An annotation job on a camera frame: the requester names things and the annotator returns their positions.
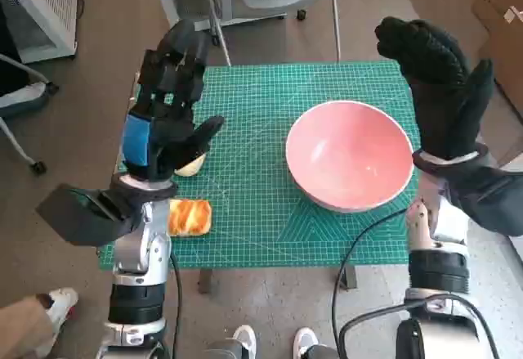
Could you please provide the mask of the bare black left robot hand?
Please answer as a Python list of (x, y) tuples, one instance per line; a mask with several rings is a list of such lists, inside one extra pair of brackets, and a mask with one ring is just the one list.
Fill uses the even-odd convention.
[(123, 129), (123, 164), (133, 177), (167, 180), (208, 152), (225, 122), (215, 115), (194, 124), (210, 43), (192, 21), (180, 20), (154, 50), (145, 51), (138, 95)]

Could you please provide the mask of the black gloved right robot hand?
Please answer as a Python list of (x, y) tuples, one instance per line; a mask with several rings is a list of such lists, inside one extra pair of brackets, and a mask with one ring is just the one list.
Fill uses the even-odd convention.
[(458, 42), (425, 20), (388, 16), (375, 35), (378, 53), (398, 63), (412, 92), (421, 150), (447, 161), (476, 153), (494, 90), (492, 61), (471, 70)]

